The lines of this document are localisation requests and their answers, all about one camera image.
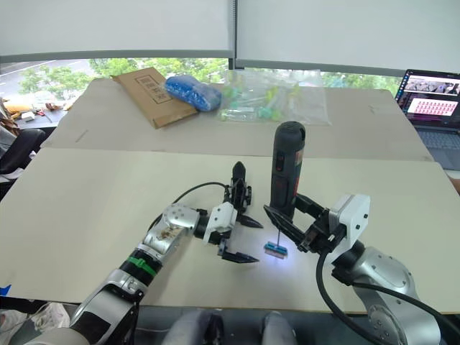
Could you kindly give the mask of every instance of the laptop keyboard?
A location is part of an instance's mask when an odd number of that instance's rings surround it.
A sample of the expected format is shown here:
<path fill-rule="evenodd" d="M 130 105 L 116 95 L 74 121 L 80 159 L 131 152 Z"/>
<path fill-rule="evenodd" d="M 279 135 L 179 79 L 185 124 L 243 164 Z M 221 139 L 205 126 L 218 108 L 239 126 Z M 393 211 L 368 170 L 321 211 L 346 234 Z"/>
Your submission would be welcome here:
<path fill-rule="evenodd" d="M 418 131 L 418 135 L 431 149 L 460 150 L 460 136 L 457 134 Z"/>

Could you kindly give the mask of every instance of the laptop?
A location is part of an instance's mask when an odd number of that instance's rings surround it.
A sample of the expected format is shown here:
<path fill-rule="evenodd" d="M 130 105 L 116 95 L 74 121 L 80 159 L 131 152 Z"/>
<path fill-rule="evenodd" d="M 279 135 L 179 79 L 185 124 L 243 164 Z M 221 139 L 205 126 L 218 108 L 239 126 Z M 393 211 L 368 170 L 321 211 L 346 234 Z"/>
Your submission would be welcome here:
<path fill-rule="evenodd" d="M 434 160 L 460 170 L 460 74 L 407 70 L 395 98 Z"/>

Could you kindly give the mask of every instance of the laptop screen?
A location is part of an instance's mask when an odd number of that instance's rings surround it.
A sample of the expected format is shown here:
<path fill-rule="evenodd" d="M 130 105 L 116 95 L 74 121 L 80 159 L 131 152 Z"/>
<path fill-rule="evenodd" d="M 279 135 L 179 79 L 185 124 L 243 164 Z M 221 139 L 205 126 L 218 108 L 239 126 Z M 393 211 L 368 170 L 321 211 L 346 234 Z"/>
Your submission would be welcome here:
<path fill-rule="evenodd" d="M 460 74 L 407 70 L 396 102 L 414 125 L 460 128 Z"/>

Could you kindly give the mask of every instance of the cardboard box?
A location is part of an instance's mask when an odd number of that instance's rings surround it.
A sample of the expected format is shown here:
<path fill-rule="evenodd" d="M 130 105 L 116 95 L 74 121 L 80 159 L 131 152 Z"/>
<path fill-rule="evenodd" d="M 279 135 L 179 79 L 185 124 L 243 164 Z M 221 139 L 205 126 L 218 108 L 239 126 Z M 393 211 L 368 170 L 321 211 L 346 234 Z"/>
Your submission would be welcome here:
<path fill-rule="evenodd" d="M 155 128 L 197 113 L 190 104 L 167 94 L 162 86 L 166 79 L 154 68 L 145 68 L 112 78 L 123 85 Z"/>

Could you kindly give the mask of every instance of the roller shade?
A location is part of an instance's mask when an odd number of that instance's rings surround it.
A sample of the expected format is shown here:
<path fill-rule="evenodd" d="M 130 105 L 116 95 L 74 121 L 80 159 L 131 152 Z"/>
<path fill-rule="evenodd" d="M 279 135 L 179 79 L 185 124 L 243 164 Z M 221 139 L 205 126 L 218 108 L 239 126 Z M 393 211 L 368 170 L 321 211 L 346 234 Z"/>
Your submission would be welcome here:
<path fill-rule="evenodd" d="M 6 0 L 0 8 L 0 56 L 107 50 L 177 55 L 176 51 L 190 50 L 195 55 L 208 51 L 215 57 L 231 57 L 232 4 L 231 0 Z"/>
<path fill-rule="evenodd" d="M 237 65 L 460 72 L 459 0 L 239 0 L 237 13 Z"/>

